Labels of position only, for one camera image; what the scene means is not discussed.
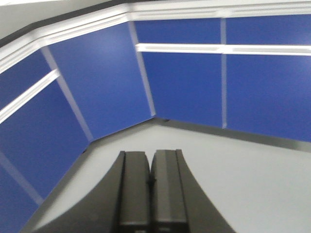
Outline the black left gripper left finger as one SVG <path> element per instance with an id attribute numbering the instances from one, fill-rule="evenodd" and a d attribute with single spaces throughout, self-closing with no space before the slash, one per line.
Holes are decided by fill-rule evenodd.
<path id="1" fill-rule="evenodd" d="M 36 232 L 149 232 L 149 164 L 145 153 L 121 151 L 85 197 Z"/>

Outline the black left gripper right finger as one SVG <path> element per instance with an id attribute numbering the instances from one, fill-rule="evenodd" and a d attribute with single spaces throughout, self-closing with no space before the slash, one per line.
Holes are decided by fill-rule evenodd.
<path id="1" fill-rule="evenodd" d="M 234 232 L 195 179 L 182 150 L 157 150 L 151 179 L 153 232 Z"/>

